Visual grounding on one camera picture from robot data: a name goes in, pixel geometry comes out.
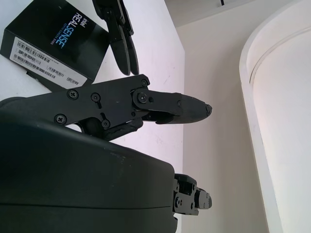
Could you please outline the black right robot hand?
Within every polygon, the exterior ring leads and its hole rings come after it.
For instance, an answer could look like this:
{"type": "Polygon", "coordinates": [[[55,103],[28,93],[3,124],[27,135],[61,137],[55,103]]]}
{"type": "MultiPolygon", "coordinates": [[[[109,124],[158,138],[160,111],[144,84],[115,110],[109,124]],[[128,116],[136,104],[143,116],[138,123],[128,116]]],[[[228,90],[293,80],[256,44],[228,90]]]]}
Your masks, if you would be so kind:
{"type": "Polygon", "coordinates": [[[212,206],[171,164],[113,140],[145,121],[187,124],[212,108],[148,89],[145,75],[0,103],[3,233],[174,233],[212,206]]]}

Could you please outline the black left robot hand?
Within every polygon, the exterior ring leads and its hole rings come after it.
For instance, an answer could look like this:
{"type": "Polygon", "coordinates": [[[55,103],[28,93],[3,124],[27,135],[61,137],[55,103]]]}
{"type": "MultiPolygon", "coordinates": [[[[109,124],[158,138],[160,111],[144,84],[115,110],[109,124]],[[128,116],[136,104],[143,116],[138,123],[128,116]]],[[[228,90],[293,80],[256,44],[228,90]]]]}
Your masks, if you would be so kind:
{"type": "Polygon", "coordinates": [[[132,39],[134,30],[122,0],[94,0],[100,19],[107,24],[110,46],[120,71],[129,76],[139,75],[138,57],[132,39]]]}

